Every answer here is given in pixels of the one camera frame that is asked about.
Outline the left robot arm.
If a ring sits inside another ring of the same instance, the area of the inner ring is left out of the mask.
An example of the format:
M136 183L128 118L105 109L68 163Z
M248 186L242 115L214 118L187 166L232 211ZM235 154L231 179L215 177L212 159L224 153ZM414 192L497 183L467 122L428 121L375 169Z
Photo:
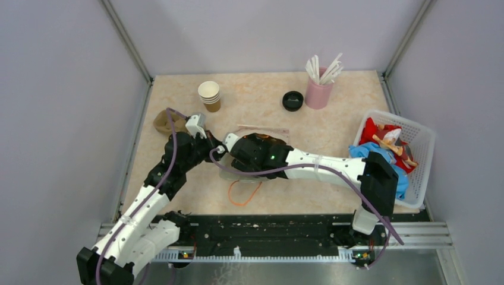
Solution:
M136 198L115 225L93 247L77 255L82 284L133 284L138 274L164 248L184 245L191 230L176 212L150 227L187 181L187 172L209 162L211 149L221 145L204 127L205 116L185 118L186 132L174 132L165 145L161 161L149 172Z

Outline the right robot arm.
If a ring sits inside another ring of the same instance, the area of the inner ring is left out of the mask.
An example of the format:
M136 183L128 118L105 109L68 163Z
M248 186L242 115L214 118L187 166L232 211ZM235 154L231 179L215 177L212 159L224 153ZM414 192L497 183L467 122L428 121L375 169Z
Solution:
M393 213L398 174L379 153L367 157L339 158L302 151L282 140L264 134L239 137L228 133L223 144L211 153L229 154L229 173L267 179L306 179L346 186L361 199L352 224L350 240L363 245L372 238L377 223L382 223L394 237L398 236L389 218Z

